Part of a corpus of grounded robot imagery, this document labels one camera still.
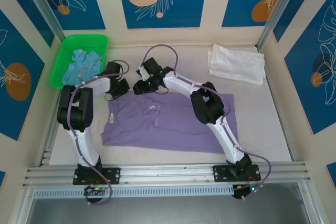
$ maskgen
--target glass panel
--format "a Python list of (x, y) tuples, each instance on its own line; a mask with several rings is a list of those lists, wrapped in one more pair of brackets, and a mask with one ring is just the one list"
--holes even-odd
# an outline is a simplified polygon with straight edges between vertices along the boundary
[(102, 206), (83, 199), (34, 200), (28, 223), (309, 223), (296, 184), (265, 185), (245, 202), (231, 196), (114, 198)]

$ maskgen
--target blue cloth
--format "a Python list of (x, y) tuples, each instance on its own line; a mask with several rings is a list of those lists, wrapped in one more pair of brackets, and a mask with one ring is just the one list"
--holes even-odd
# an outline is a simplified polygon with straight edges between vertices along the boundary
[(100, 72), (101, 56), (95, 51), (87, 53), (82, 49), (73, 51), (69, 68), (63, 76), (63, 85), (78, 85), (82, 81), (89, 81)]

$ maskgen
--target metal rail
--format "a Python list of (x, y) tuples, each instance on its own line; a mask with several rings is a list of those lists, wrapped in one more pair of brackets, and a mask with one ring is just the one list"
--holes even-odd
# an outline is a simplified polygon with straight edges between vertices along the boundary
[[(261, 177), (268, 171), (267, 163), (256, 163)], [(214, 165), (222, 164), (185, 164), (185, 165), (105, 165), (105, 167), (121, 168), (120, 186), (187, 186), (218, 185), (214, 181)], [(80, 187), (72, 185), (74, 165), (31, 167), (28, 169), (24, 188), (63, 188)], [(272, 172), (267, 183), (299, 183), (309, 182), (310, 177), (304, 162), (273, 162)], [(232, 182), (221, 184), (244, 184)]]

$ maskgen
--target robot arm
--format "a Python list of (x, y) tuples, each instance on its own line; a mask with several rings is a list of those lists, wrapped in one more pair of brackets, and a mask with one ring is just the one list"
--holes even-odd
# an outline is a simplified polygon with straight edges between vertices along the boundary
[(189, 97), (197, 119), (212, 130), (221, 144), (231, 174), (235, 178), (246, 175), (252, 165), (251, 159), (238, 150), (242, 150), (242, 147), (224, 117), (224, 105), (218, 95), (209, 91), (216, 91), (211, 82), (197, 83), (174, 73), (170, 67), (162, 69), (153, 58), (145, 61), (137, 72), (142, 80), (134, 85), (135, 94), (155, 92), (159, 86), (163, 86)]
[[(120, 64), (109, 62), (106, 70), (99, 75), (104, 76), (106, 74), (119, 73), (120, 69)], [(110, 94), (114, 99), (127, 93), (130, 87), (126, 79), (120, 80), (117, 77), (103, 77), (79, 89), (71, 106), (70, 124), (77, 135), (79, 148), (86, 160), (101, 173), (103, 172), (103, 168), (99, 154), (93, 143), (90, 127), (93, 120), (93, 99), (104, 93)], [(57, 121), (68, 131), (76, 146), (76, 138), (67, 123), (70, 97), (75, 88), (75, 86), (64, 86), (62, 88), (57, 111)], [(77, 167), (74, 175), (74, 185), (87, 185), (100, 180), (99, 175), (84, 162), (79, 153)]]

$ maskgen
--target cable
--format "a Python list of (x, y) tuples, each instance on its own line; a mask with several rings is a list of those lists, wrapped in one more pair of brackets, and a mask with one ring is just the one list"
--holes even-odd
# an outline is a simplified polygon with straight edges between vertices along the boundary
[[(168, 47), (168, 48), (170, 48), (170, 49), (175, 53), (176, 61), (175, 61), (175, 66), (174, 66), (174, 75), (176, 76), (176, 78), (178, 78), (178, 79), (180, 79), (180, 80), (182, 80), (182, 81), (188, 83), (189, 85), (194, 84), (193, 82), (190, 82), (190, 81), (188, 81), (188, 80), (186, 80), (186, 79), (184, 79), (184, 78), (182, 78), (182, 77), (180, 77), (180, 76), (178, 76), (178, 75), (176, 74), (176, 67), (177, 67), (177, 63), (178, 63), (178, 60), (179, 60), (178, 58), (179, 58), (179, 57), (178, 57), (178, 54), (177, 54), (176, 50), (175, 50), (174, 48), (172, 48), (171, 46), (168, 46), (168, 45), (166, 45), (166, 44), (158, 44), (158, 45), (155, 45), (155, 46), (151, 47), (150, 49), (148, 49), (148, 51), (146, 52), (146, 54), (145, 54), (145, 56), (144, 56), (144, 58), (143, 58), (141, 64), (143, 64), (143, 63), (145, 62), (145, 59), (146, 59), (148, 53), (149, 53), (152, 49), (154, 49), (155, 47), (160, 47), (160, 46), (162, 46), (162, 47)], [(194, 86), (197, 87), (197, 88), (200, 88), (200, 89), (205, 89), (205, 90), (207, 90), (207, 91), (213, 92), (214, 94), (218, 95), (224, 103), (227, 104), (228, 112), (225, 113), (225, 115), (222, 116), (220, 122), (221, 122), (221, 125), (222, 125), (222, 127), (223, 127), (225, 133), (227, 134), (228, 138), (230, 139), (231, 143), (233, 144), (233, 146), (235, 146), (236, 144), (235, 144), (235, 142), (232, 140), (231, 136), (228, 134), (227, 129), (226, 129), (226, 127), (224, 126), (225, 124), (224, 124), (224, 122), (223, 122), (224, 118), (227, 117), (227, 115), (229, 115), (229, 113), (231, 112), (231, 106), (230, 106), (230, 104), (229, 104), (229, 103), (225, 100), (225, 98), (224, 98), (221, 94), (219, 94), (217, 91), (215, 91), (215, 90), (213, 90), (213, 89), (211, 89), (211, 88), (204, 87), (204, 86), (200, 86), (200, 85), (196, 85), (196, 84), (194, 84)], [(242, 150), (241, 148), (239, 148), (239, 147), (237, 147), (237, 146), (235, 146), (235, 148), (236, 148), (238, 151), (240, 151), (240, 152), (242, 152), (242, 153), (244, 153), (244, 154), (247, 154), (247, 155), (250, 155), (250, 156), (253, 156), (253, 157), (258, 157), (258, 158), (260, 158), (260, 159), (263, 159), (263, 160), (265, 160), (265, 161), (267, 162), (267, 164), (268, 164), (268, 167), (269, 167), (269, 168), (268, 168), (268, 173), (266, 174), (265, 178), (260, 182), (260, 184), (259, 184), (259, 185), (257, 186), (257, 188), (255, 189), (255, 192), (256, 192), (260, 187), (263, 186), (263, 184), (265, 183), (265, 181), (268, 179), (268, 177), (269, 177), (269, 175), (270, 175), (270, 173), (271, 173), (271, 171), (272, 171), (272, 165), (271, 165), (271, 163), (270, 163), (270, 161), (269, 161), (268, 159), (266, 159), (266, 158), (264, 158), (264, 157), (262, 157), (262, 156), (259, 156), (259, 155), (256, 155), (256, 154), (253, 154), (253, 153), (250, 153), (250, 152), (246, 152), (246, 151)]]
[(104, 99), (105, 99), (105, 101), (110, 102), (110, 101), (113, 101), (113, 100), (114, 100), (113, 98), (110, 99), (110, 100), (107, 100), (107, 99), (106, 99), (106, 96), (107, 96), (107, 95), (108, 95), (108, 94), (105, 94), (105, 95), (104, 95)]
[[(87, 81), (87, 82), (83, 82), (82, 84), (78, 85), (75, 90), (73, 91), (71, 97), (70, 97), (70, 101), (69, 101), (69, 107), (68, 107), (68, 113), (67, 113), (67, 124), (68, 124), (68, 127), (69, 129), (71, 130), (71, 132), (73, 133), (73, 136), (75, 138), (75, 144), (76, 144), (76, 148), (77, 148), (77, 151), (78, 151), (78, 154), (79, 156), (83, 159), (83, 161), (92, 169), (94, 170), (105, 182), (106, 184), (108, 185), (109, 189), (110, 189), (110, 195), (109, 195), (109, 198), (103, 202), (97, 202), (95, 203), (94, 205), (103, 205), (105, 203), (107, 203), (108, 201), (110, 201), (111, 197), (112, 197), (112, 186), (110, 184), (110, 182), (105, 178), (104, 175), (102, 175), (102, 173), (100, 171), (98, 171), (93, 165), (91, 165), (87, 159), (84, 157), (80, 147), (79, 147), (79, 142), (78, 142), (78, 136), (74, 130), (74, 128), (72, 128), (71, 124), (70, 124), (70, 114), (71, 114), (71, 106), (72, 106), (72, 103), (74, 101), (74, 98), (75, 98), (75, 95), (77, 93), (77, 91), (80, 89), (80, 88), (83, 88), (84, 86), (92, 83), (92, 82), (95, 82), (99, 79), (102, 79), (102, 78), (105, 78), (105, 77), (111, 77), (111, 76), (119, 76), (121, 74), (126, 74), (130, 71), (130, 65), (124, 61), (124, 60), (114, 60), (112, 62), (116, 62), (116, 61), (120, 61), (122, 63), (125, 63), (127, 65), (127, 70), (125, 72), (122, 72), (122, 73), (111, 73), (111, 74), (106, 74), (104, 76), (96, 76), (95, 78)], [(86, 195), (85, 197), (85, 200), (87, 201), (88, 204), (90, 204), (89, 200), (88, 200), (88, 196), (89, 194)]]
[[(124, 68), (122, 67), (122, 65), (120, 65), (121, 67), (121, 72), (123, 73), (124, 72)], [(119, 78), (116, 78), (116, 80), (121, 80), (121, 78), (123, 77), (124, 74), (121, 74), (121, 76)]]
[(166, 89), (167, 89), (167, 91), (166, 91), (165, 93), (157, 93), (156, 91), (154, 91), (154, 93), (159, 94), (159, 95), (165, 95), (165, 94), (168, 94), (168, 92), (169, 92), (169, 88), (166, 88)]

